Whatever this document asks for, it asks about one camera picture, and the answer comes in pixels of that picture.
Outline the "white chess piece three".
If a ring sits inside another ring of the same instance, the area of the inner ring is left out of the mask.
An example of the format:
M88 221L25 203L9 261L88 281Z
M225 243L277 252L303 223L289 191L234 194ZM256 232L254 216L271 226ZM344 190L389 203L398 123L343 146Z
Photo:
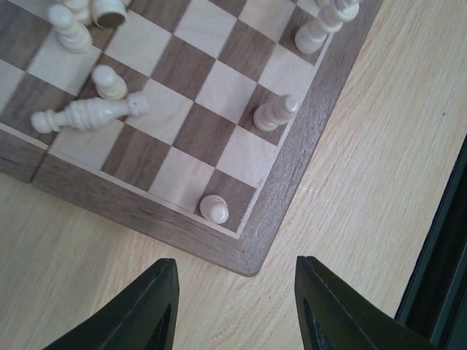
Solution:
M273 131L287 124L298 113L298 98L294 95L283 95L261 104L254 112L253 121L261 131Z

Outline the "white chess piece five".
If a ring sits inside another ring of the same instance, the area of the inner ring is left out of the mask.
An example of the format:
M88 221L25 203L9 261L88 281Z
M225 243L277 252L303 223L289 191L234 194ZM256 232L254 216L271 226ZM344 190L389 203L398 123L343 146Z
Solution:
M221 225L227 222L229 210L226 201L219 195L206 195L199 204L201 215L209 221Z

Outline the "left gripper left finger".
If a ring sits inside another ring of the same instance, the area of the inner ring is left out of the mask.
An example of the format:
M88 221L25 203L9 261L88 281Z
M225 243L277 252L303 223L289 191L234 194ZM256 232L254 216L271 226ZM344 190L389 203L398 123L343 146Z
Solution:
M153 263L103 308L47 349L172 349L179 304L176 260Z

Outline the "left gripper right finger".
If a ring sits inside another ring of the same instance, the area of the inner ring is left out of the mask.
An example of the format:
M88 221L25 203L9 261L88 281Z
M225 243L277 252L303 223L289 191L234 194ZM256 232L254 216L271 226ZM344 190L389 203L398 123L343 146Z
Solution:
M295 297L305 349L436 348L373 306L316 257L297 257Z

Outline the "white chess piece one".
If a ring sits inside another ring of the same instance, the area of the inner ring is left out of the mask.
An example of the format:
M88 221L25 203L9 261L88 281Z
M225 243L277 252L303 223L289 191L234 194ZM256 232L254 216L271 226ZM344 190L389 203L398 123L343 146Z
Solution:
M320 9L314 20L301 26L295 35L297 49L310 55L322 47L329 34L338 32L344 23L358 14L360 1L333 0Z

